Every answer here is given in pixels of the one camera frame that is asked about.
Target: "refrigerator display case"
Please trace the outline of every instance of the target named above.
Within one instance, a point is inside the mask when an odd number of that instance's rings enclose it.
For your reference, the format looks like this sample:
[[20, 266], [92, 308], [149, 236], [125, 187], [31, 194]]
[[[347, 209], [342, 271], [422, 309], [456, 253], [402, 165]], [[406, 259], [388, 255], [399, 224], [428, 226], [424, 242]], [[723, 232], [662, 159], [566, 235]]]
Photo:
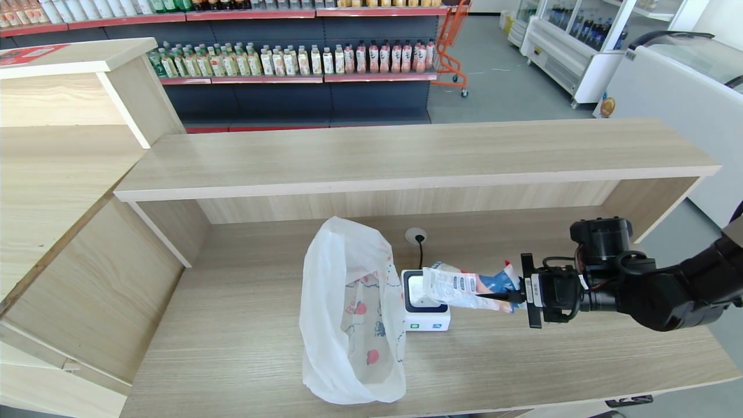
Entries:
[[529, 20], [532, 16], [536, 15], [539, 9], [539, 0], [520, 0], [519, 8], [516, 9], [516, 20], [511, 24], [511, 29], [508, 32], [508, 42], [521, 48], [521, 44], [524, 42], [524, 36], [526, 36], [526, 27], [529, 25]]
[[627, 44], [657, 30], [692, 30], [709, 0], [541, 0], [520, 51], [571, 96], [597, 103]]
[[658, 118], [722, 168], [689, 198], [723, 228], [743, 200], [743, 51], [708, 33], [648, 33], [629, 46], [596, 118]]

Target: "orange shopping cart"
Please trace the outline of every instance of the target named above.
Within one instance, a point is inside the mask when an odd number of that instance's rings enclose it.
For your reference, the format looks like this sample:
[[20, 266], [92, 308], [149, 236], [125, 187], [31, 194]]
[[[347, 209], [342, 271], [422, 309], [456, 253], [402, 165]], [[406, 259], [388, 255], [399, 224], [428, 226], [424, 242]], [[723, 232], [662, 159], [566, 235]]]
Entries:
[[[462, 29], [464, 18], [470, 12], [470, 0], [450, 0], [446, 1], [446, 3], [450, 5], [449, 10], [436, 40], [436, 52], [438, 55], [438, 68], [436, 72], [438, 73], [438, 79], [432, 83], [439, 86], [461, 87], [461, 96], [467, 97], [470, 95], [467, 90], [467, 74], [462, 72], [461, 62], [449, 55], [449, 48], [454, 46], [457, 35], [459, 35], [459, 31]], [[452, 82], [441, 81], [442, 76], [448, 76], [449, 74], [453, 74]]]

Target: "wooden checkout counter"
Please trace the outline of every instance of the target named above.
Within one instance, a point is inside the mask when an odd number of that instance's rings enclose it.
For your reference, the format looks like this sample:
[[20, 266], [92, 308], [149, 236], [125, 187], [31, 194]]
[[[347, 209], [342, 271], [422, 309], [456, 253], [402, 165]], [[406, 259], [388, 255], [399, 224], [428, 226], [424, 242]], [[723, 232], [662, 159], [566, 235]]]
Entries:
[[399, 269], [493, 273], [573, 254], [569, 225], [640, 242], [718, 165], [656, 120], [185, 135], [144, 53], [68, 45], [0, 68], [0, 403], [81, 417], [419, 417], [508, 411], [741, 376], [706, 327], [612, 313], [528, 328], [452, 310], [408, 335], [407, 395], [329, 405], [302, 384], [299, 295], [324, 219], [379, 229]]

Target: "wooden countertop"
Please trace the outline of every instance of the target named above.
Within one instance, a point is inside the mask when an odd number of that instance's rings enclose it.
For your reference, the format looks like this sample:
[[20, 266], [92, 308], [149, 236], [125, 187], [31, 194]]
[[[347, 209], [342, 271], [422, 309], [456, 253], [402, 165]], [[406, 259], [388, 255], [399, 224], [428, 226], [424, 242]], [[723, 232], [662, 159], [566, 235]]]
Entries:
[[0, 66], [0, 80], [113, 71], [157, 46], [155, 38], [76, 42], [28, 64]]
[[0, 317], [144, 152], [126, 125], [2, 129]]
[[123, 201], [209, 199], [708, 176], [718, 169], [657, 120], [372, 126], [166, 136], [115, 193]]
[[[395, 250], [429, 234], [426, 264], [494, 273], [503, 259], [572, 254], [568, 227], [601, 208], [365, 218]], [[452, 310], [451, 329], [407, 335], [407, 395], [330, 405], [302, 384], [302, 260], [322, 220], [215, 225], [172, 296], [122, 417], [420, 417], [659, 393], [740, 377], [706, 327], [654, 332], [613, 313], [529, 329], [524, 312]]]

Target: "snack package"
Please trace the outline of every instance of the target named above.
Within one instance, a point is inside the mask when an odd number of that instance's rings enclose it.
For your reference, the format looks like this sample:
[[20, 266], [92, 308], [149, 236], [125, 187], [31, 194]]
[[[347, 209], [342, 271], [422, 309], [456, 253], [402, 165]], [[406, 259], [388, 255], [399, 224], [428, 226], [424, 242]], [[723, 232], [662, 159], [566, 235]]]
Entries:
[[525, 308], [517, 303], [480, 298], [484, 293], [519, 290], [519, 276], [507, 262], [506, 268], [494, 276], [468, 273], [454, 266], [436, 262], [423, 269], [423, 288], [426, 296], [450, 306], [514, 313]]

